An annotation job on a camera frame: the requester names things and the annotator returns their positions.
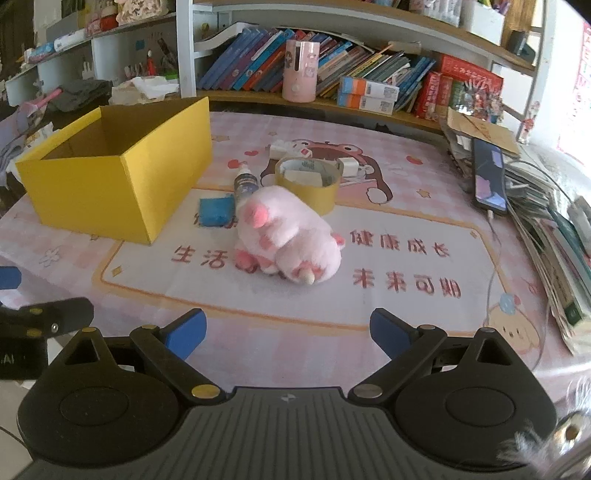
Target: pink container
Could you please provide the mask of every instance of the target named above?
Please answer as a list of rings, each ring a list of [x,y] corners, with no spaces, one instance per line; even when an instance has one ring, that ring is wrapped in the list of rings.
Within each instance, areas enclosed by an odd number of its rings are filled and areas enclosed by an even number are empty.
[[[316,77],[320,44],[312,41],[288,40],[283,69],[283,98],[289,102],[307,103],[316,100]]]

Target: smartphone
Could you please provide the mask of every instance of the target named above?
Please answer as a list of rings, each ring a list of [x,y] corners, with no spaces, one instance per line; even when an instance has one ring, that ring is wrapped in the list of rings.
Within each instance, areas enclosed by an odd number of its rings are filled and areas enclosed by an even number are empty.
[[[505,164],[499,147],[478,138],[472,143],[474,204],[500,215],[507,213]]]

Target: pink plush toy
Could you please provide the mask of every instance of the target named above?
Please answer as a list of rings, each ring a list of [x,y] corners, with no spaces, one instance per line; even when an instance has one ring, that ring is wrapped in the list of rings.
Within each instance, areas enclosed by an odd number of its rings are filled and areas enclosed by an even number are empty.
[[[297,196],[283,187],[263,187],[238,206],[236,266],[264,273],[281,271],[312,285],[340,266],[345,239]]]

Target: tape roll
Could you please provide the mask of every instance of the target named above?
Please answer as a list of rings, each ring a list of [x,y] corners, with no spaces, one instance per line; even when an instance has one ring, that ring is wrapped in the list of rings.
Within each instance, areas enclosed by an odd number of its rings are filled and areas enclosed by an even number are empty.
[[[302,185],[285,178],[287,170],[319,173],[322,187]],[[276,183],[294,193],[319,215],[326,215],[335,207],[336,192],[340,184],[339,170],[324,160],[316,158],[284,158],[275,166]]]

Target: table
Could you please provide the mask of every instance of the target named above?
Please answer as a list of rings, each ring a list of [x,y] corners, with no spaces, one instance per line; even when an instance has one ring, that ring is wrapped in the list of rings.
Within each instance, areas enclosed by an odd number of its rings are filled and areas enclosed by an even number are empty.
[[[0,301],[19,307],[86,296],[95,305],[93,325],[105,336],[144,323],[162,326],[201,305],[207,336],[187,361],[227,390],[339,385],[346,393],[388,360],[368,332],[368,312],[377,306],[457,335],[487,322],[486,287],[499,246],[435,147],[246,113],[212,112],[211,127],[212,165],[151,247],[46,227],[23,197],[0,219],[0,262],[17,265],[23,281]],[[233,226],[213,231],[194,221],[198,198],[231,191],[241,161],[272,183],[268,146],[276,139],[296,140],[317,158],[353,156],[363,168],[340,186],[327,217],[348,242],[341,269],[308,290],[238,271]],[[544,335],[546,299],[537,274],[511,221],[496,218],[494,226],[502,249],[488,321],[529,366],[545,344],[535,374],[558,400],[591,369],[591,358],[571,356],[552,319]]]

